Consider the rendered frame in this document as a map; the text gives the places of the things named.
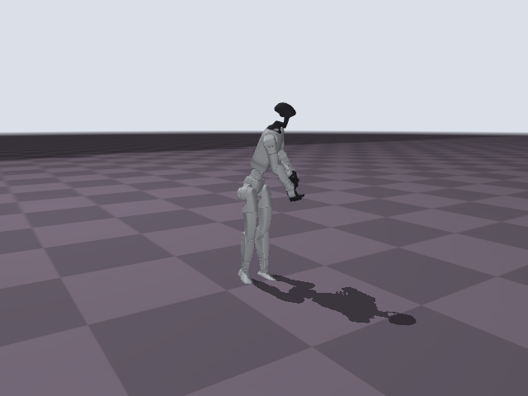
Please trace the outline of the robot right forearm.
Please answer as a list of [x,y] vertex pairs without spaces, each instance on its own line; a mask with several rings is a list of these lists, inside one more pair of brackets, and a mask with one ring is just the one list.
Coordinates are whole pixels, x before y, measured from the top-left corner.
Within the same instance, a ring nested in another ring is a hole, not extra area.
[[278,175],[278,181],[281,182],[281,184],[287,190],[289,198],[295,197],[295,186],[294,186],[294,183],[291,182],[291,180],[288,178],[288,175],[286,174],[285,168],[280,165],[280,166],[278,166],[276,168],[276,172],[277,172],[277,175]]

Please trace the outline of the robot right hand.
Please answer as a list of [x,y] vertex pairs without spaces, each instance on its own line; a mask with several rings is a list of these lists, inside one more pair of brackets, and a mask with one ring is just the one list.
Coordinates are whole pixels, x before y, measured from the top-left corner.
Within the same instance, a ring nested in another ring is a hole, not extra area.
[[[287,192],[287,195],[288,195],[288,192]],[[292,201],[296,201],[296,200],[301,200],[302,197],[304,197],[304,194],[303,195],[299,195],[299,194],[297,194],[297,192],[295,190],[295,197],[291,197],[290,201],[292,202]]]

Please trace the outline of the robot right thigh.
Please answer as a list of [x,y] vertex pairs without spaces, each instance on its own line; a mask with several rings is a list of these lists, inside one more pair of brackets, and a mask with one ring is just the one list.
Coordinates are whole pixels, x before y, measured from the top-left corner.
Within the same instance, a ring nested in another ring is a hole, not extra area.
[[244,232],[247,239],[256,241],[256,227],[257,227],[257,212],[258,212],[258,202],[257,202],[257,193],[252,184],[246,184],[243,187],[238,188],[238,198],[240,200],[246,201],[242,208],[243,219],[244,219]]

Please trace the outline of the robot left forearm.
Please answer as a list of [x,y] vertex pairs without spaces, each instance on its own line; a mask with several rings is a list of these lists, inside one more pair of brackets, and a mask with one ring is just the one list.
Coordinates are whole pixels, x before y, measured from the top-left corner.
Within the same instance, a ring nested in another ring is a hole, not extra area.
[[[285,153],[286,154],[286,153]],[[292,171],[295,171],[295,168],[292,166],[292,164],[290,163],[290,160],[286,154],[286,158],[282,159],[282,161],[280,162],[280,164],[285,168],[285,171],[288,175],[288,177],[290,177],[293,173]],[[297,174],[296,174],[297,175]]]

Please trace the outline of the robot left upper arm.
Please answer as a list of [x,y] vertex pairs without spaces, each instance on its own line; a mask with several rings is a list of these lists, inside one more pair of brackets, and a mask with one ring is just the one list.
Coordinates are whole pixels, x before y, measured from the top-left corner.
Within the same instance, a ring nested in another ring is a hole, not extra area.
[[[285,131],[284,131],[284,129],[282,127],[281,127],[281,129],[283,130],[283,133],[285,133]],[[278,157],[279,157],[278,162],[281,162],[282,159],[286,158],[284,147],[285,147],[285,142],[284,142],[284,139],[283,139],[283,143],[281,145],[280,151],[278,152]]]

